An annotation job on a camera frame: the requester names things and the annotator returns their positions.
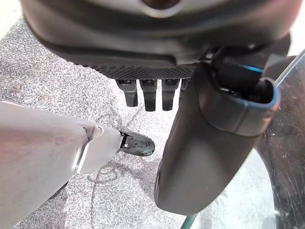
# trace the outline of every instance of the floor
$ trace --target floor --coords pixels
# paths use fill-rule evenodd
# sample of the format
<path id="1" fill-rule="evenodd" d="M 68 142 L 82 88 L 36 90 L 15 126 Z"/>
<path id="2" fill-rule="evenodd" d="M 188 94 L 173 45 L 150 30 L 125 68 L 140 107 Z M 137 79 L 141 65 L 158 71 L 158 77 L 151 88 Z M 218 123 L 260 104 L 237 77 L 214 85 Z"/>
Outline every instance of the floor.
<path id="1" fill-rule="evenodd" d="M 20 19 L 16 0 L 0 0 L 0 9 L 0 100 L 139 132 L 156 144 L 150 157 L 120 152 L 96 173 L 73 176 L 55 199 L 42 204 L 14 229 L 180 228 L 184 217 L 158 209 L 153 201 L 154 179 L 177 111 L 177 97 L 173 111 L 162 111 L 158 87 L 156 112 L 144 111 L 141 96 L 138 107 L 128 108 L 113 80 L 66 62 L 40 45 Z M 305 48 L 303 21 L 305 6 L 292 29 L 291 54 Z M 275 228 L 270 181 L 255 151 L 192 226 L 220 228 Z"/>

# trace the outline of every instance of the blue trim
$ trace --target blue trim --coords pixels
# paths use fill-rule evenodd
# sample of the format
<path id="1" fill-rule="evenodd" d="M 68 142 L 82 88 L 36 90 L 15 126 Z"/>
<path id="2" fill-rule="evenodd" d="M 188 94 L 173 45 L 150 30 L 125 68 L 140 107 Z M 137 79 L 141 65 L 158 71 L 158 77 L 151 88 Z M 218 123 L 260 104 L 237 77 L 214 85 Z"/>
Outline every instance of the blue trim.
<path id="1" fill-rule="evenodd" d="M 254 71 L 254 72 L 258 72 L 258 73 L 263 73 L 263 69 L 260 69 L 260 68 L 255 68 L 255 67 L 252 67 L 252 66 L 248 66 L 248 65 L 243 65 L 243 64 L 240 64 L 239 66 L 243 67 L 243 68 L 246 68 L 250 71 Z"/>

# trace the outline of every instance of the black plastic tab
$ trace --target black plastic tab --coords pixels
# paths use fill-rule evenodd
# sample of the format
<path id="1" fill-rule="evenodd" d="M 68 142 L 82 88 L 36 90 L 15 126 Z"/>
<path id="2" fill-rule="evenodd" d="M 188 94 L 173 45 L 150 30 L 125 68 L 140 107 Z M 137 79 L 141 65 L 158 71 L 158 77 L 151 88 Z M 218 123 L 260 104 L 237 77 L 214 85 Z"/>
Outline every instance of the black plastic tab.
<path id="1" fill-rule="evenodd" d="M 129 107 L 138 105 L 137 83 L 135 80 L 116 80 L 118 87 L 124 91 L 126 104 Z"/>
<path id="2" fill-rule="evenodd" d="M 183 94 L 186 90 L 186 87 L 187 87 L 189 81 L 190 81 L 190 79 L 182 79 L 181 80 L 180 94 L 179 94 L 179 104 L 180 104 L 180 101 L 182 100 Z"/>
<path id="3" fill-rule="evenodd" d="M 162 80 L 162 108 L 164 111 L 173 109 L 173 98 L 179 86 L 180 79 Z"/>
<path id="4" fill-rule="evenodd" d="M 143 90 L 145 111 L 156 110 L 157 80 L 140 80 Z"/>

